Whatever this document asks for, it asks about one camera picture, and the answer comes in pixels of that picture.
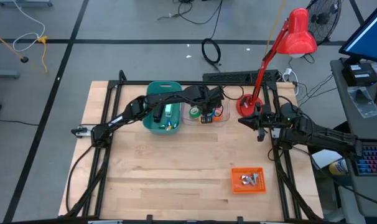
yellow cable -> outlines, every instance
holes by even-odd
[[[45,62],[44,62],[44,60],[45,60],[45,54],[46,54],[46,40],[47,40],[47,38],[48,38],[47,36],[43,36],[43,37],[41,37],[41,38],[38,39],[38,42],[41,42],[41,43],[43,43],[43,44],[45,45],[44,54],[43,54],[43,56],[42,56],[42,64],[43,64],[44,67],[45,67],[45,73],[47,73],[47,67],[46,67],[46,64],[45,64]],[[19,53],[16,52],[12,47],[10,47],[10,45],[7,44],[7,43],[6,43],[1,37],[0,37],[0,41],[1,41],[6,47],[8,47],[8,49],[9,49],[11,52],[15,53],[20,59],[23,59],[23,58],[24,58],[21,54],[19,54]],[[38,68],[37,68],[36,66],[34,66],[34,65],[29,65],[29,64],[28,64],[28,66],[30,66],[30,67],[33,68],[34,70],[37,70],[37,71],[43,72],[43,70],[38,69]]]
[[[47,67],[46,67],[46,64],[45,64],[46,44],[44,44],[44,46],[45,46],[45,50],[44,50],[44,54],[42,55],[42,65],[44,65],[45,73],[47,73]]]
[[[282,0],[282,3],[280,5],[280,9],[278,10],[278,15],[276,17],[276,20],[274,21],[274,25],[273,25],[273,28],[271,29],[271,32],[270,32],[270,35],[269,35],[269,39],[268,39],[268,44],[266,46],[266,50],[264,51],[264,56],[266,56],[266,54],[268,54],[268,50],[269,50],[269,43],[270,43],[270,40],[271,40],[271,36],[273,35],[274,33],[274,30],[277,26],[277,23],[278,23],[278,20],[280,19],[280,16],[281,16],[281,12],[282,12],[282,9],[284,8],[284,5],[286,4],[286,0]]]
[[[7,44],[1,37],[0,37],[0,41],[6,45],[6,47],[8,47],[12,52],[14,52],[20,59],[23,58],[23,56],[21,54],[19,54],[18,52],[16,52],[12,47],[10,47],[9,44]]]
[[[37,41],[44,44],[44,54],[42,54],[42,65],[45,67],[45,73],[47,73],[47,67],[45,64],[45,54],[46,54],[46,40],[47,36],[42,36],[41,38],[38,38]]]

white cable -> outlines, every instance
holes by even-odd
[[[284,80],[284,82],[288,82],[288,80],[286,80],[284,77],[285,77],[286,75],[288,75],[288,79],[289,79],[289,75],[290,75],[291,73],[294,74],[294,76],[295,76],[295,81],[298,83],[298,76],[296,75],[296,73],[295,73],[291,68],[287,68],[287,69],[286,69],[286,72],[284,72],[284,74],[282,74],[282,76],[281,76],[282,80]],[[299,88],[296,87],[295,96],[297,96],[298,93],[299,93]]]
[[[28,17],[29,19],[32,19],[33,21],[39,23],[40,25],[42,25],[42,27],[44,27],[44,29],[43,29],[43,31],[42,31],[42,33],[41,33],[40,35],[37,34],[37,33],[35,33],[35,32],[30,32],[30,33],[27,33],[27,34],[24,34],[24,35],[18,37],[15,41],[13,41],[13,44],[12,44],[13,49],[14,49],[16,52],[23,52],[23,51],[29,49],[30,47],[32,47],[33,44],[34,44],[35,42],[37,42],[37,40],[43,36],[43,34],[45,33],[45,28],[46,28],[46,26],[45,26],[45,24],[39,22],[38,20],[32,18],[31,16],[28,16],[25,12],[23,12],[23,11],[21,10],[20,6],[17,5],[16,0],[13,0],[13,2],[14,2],[14,4],[16,5],[16,7],[20,10],[20,12],[23,13],[23,15],[25,15],[25,16]],[[17,50],[17,49],[16,49],[16,46],[15,46],[16,42],[19,41],[21,38],[23,38],[23,37],[25,37],[25,36],[28,36],[28,35],[36,35],[37,38],[36,38],[36,39],[33,41],[33,43],[31,43],[28,47],[26,47],[26,48],[24,48],[24,49],[22,49],[22,50]]]

computer monitor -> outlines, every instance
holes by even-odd
[[[377,62],[377,8],[341,47],[339,53],[350,56],[347,63],[358,63],[360,59]]]

red lamp shade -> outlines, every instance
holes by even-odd
[[[279,54],[309,54],[317,50],[313,36],[307,31],[309,23],[307,9],[294,9],[289,14],[288,34],[277,48]]]

red lamp base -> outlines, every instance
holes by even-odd
[[[263,102],[260,98],[256,99],[255,103],[250,104],[249,102],[251,101],[251,98],[252,94],[245,94],[236,102],[237,112],[243,117],[250,116],[253,114],[253,112],[255,111],[256,103],[259,102],[261,106],[263,105]]]

